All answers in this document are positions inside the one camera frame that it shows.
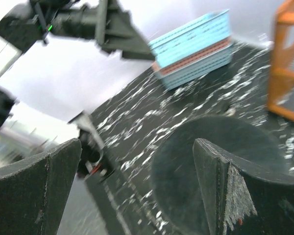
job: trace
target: black cylinder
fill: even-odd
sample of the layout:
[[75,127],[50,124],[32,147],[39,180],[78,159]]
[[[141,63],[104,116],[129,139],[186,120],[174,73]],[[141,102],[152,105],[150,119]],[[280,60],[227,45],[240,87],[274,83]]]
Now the black cylinder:
[[91,40],[95,38],[96,23],[96,8],[62,9],[52,21],[50,32],[56,36]]

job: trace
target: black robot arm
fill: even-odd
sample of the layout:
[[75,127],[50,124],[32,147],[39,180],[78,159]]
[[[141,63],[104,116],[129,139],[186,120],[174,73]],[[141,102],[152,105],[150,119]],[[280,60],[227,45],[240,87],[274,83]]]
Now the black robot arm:
[[130,14],[117,0],[100,0],[96,7],[71,8],[76,1],[30,0],[16,5],[0,21],[0,36],[23,54],[46,36],[96,40],[110,54],[122,51],[125,59],[154,60],[148,44],[131,25]]

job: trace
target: blue plastic tray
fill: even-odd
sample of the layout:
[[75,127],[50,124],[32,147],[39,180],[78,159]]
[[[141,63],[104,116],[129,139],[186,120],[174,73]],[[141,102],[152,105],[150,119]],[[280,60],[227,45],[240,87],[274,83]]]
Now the blue plastic tray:
[[230,36],[228,10],[209,13],[149,43],[160,68]]
[[167,90],[172,90],[184,83],[229,64],[231,59],[232,45],[182,67],[167,76],[163,76],[160,72],[155,72],[155,74]]

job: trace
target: stacked trays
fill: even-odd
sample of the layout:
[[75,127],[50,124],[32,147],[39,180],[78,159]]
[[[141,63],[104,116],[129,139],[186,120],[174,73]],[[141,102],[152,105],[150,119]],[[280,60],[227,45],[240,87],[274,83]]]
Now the stacked trays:
[[149,43],[152,68],[167,90],[231,62],[228,10],[206,14]]

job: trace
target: orange shelf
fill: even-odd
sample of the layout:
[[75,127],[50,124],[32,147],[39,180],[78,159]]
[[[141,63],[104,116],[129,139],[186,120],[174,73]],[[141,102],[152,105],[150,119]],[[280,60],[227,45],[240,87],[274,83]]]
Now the orange shelf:
[[287,0],[276,12],[267,107],[270,111],[294,121],[294,110],[288,109],[283,102],[294,88],[294,70],[291,69],[294,64],[294,43],[285,48],[292,26],[294,26],[294,0]]

